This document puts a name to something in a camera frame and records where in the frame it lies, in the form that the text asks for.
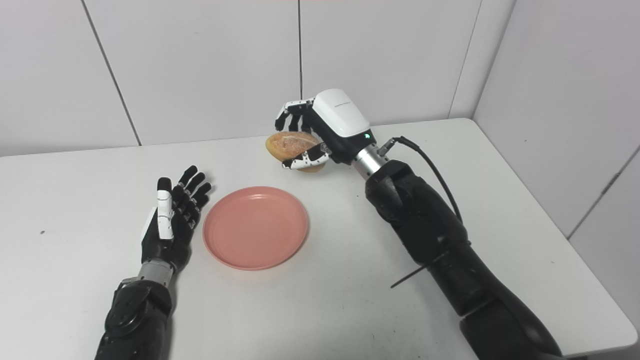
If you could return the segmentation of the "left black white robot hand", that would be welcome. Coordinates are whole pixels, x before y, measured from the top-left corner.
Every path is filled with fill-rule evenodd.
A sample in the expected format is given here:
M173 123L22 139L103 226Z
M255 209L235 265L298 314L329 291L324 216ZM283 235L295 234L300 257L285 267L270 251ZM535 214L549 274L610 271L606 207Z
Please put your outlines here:
M157 207L141 242L141 260L166 262L175 272L189 262L191 242L202 209L209 202L213 186L195 165L188 167L176 184L168 177L157 182Z

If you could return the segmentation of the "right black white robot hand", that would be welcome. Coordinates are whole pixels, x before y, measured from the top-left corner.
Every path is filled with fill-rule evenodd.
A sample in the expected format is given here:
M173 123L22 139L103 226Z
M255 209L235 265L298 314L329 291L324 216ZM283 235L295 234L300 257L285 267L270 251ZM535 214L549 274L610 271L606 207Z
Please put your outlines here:
M284 104L274 122L283 141L318 142L295 148L281 146L282 167L304 170L329 160L350 165L358 153L375 143L368 120L342 89L325 89L313 98Z

